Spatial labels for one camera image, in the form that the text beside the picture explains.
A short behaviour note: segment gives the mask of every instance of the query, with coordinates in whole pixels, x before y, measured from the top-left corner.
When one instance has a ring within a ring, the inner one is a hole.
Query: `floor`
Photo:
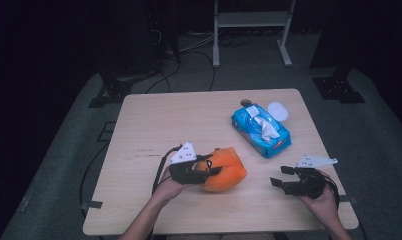
[[[300,91],[329,156],[369,239],[402,239],[402,124],[372,81],[353,69],[348,81],[365,103],[323,100],[312,78],[333,69],[309,69],[318,34],[288,37],[293,66],[283,65],[279,35],[238,37],[221,47],[219,68],[211,65],[211,44],[183,52],[181,64],[164,60],[158,74],[133,85],[131,94],[296,88]],[[182,36],[185,49],[199,37]],[[121,104],[91,108],[102,87],[94,75],[77,97],[51,144],[22,204],[2,239],[117,239],[82,232],[85,202],[91,200],[106,143]],[[364,239],[360,228],[350,231]],[[323,231],[291,232],[289,239],[327,239]]]

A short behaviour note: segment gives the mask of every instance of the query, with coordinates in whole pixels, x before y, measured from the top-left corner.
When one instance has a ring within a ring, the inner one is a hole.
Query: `orange object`
[[[204,190],[210,192],[226,191],[236,186],[247,176],[247,171],[241,162],[235,148],[216,149],[211,153],[213,156],[195,165],[195,170],[208,171],[210,168],[222,167],[220,173],[208,177],[201,185]]]

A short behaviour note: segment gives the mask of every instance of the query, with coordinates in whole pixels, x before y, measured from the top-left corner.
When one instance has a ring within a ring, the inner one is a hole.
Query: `blue tissue package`
[[[267,125],[265,121],[276,130],[279,137],[263,139],[264,127],[261,123]],[[271,158],[291,145],[289,131],[255,103],[235,111],[232,126],[265,158]]]

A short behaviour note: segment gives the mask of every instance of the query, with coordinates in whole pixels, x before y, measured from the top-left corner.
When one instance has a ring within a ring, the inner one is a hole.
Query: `forearm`
[[[350,235],[340,221],[322,223],[332,240],[351,240]]]
[[[120,240],[144,240],[154,228],[161,209],[169,201],[151,198],[139,212],[132,224],[126,229]]]

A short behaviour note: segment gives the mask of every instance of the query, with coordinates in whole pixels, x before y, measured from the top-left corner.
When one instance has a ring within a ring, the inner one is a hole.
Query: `person's right hand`
[[[328,184],[325,185],[322,195],[316,199],[311,199],[307,196],[298,196],[297,198],[300,199],[317,220],[320,221],[333,240],[351,239],[339,219],[335,196]]]

